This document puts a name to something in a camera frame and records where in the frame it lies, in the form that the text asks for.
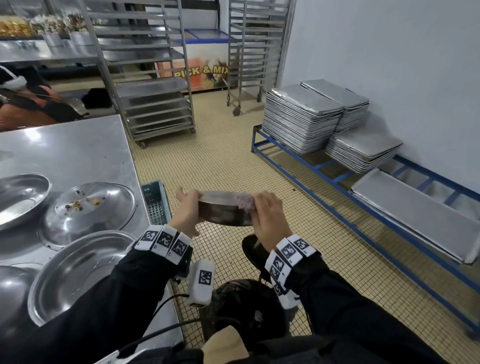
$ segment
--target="shoe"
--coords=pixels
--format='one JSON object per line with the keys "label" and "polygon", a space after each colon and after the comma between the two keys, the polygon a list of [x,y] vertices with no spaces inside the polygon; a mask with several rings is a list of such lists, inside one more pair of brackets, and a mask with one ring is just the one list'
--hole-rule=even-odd
{"label": "shoe", "polygon": [[272,283],[270,280],[270,273],[265,269],[265,263],[269,257],[269,253],[265,248],[258,243],[256,235],[248,235],[241,242],[241,247],[246,257],[250,262],[260,271],[260,279],[266,280],[268,283]]}

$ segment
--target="yellow floor tile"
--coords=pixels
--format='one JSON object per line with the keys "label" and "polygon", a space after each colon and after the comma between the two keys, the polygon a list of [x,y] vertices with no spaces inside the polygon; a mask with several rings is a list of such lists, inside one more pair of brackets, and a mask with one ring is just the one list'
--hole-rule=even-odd
{"label": "yellow floor tile", "polygon": [[[262,122],[263,108],[252,98],[242,102],[245,114],[234,117],[233,108],[226,107],[226,97],[225,91],[193,96],[196,134],[180,132],[151,139],[146,149],[132,144],[141,181],[162,179],[172,211],[178,206],[178,185],[199,190],[275,192],[283,199],[292,230],[322,251],[331,269],[405,323],[449,362],[480,363],[480,344],[465,335],[465,328],[452,314],[299,187],[250,152],[252,127]],[[268,154],[465,312],[478,314],[478,296],[453,276],[285,153],[270,148]],[[193,258],[216,262],[216,287],[231,279],[257,278],[258,272],[240,245],[252,228],[205,222],[199,231],[201,235],[192,241]],[[185,284],[177,287],[179,292],[185,288]],[[198,317],[196,309],[178,303],[182,319]],[[297,314],[291,331],[295,335],[309,333],[303,310]],[[189,346],[202,345],[199,324],[185,327],[184,334]]]}

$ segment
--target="white face mask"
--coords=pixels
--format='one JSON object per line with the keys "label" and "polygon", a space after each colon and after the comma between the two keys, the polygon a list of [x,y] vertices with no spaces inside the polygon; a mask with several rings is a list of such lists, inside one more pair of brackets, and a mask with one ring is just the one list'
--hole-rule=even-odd
{"label": "white face mask", "polygon": [[23,76],[17,76],[14,73],[10,72],[7,68],[0,66],[6,73],[13,77],[13,80],[6,81],[0,85],[1,88],[5,88],[11,91],[19,91],[24,88],[27,84],[27,80]]}

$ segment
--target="white headset strap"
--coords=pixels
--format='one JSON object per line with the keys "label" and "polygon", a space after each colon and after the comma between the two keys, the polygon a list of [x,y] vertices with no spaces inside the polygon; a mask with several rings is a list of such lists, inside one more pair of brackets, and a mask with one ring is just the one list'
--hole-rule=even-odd
{"label": "white headset strap", "polygon": [[12,76],[13,79],[18,78],[18,76],[16,74],[14,74],[13,72],[11,72],[8,68],[5,68],[3,66],[0,66],[0,68],[2,68],[6,73],[8,73],[10,76]]}

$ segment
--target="black sleeve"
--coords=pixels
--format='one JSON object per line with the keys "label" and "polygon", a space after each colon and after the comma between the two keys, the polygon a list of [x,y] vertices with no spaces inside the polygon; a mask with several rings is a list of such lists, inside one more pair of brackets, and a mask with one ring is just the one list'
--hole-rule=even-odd
{"label": "black sleeve", "polygon": [[4,353],[1,362],[95,363],[142,337],[176,269],[152,252],[129,251],[108,277]]}
{"label": "black sleeve", "polygon": [[410,329],[331,271],[320,253],[301,260],[286,286],[300,296],[316,335],[343,336],[390,363],[446,363]]}

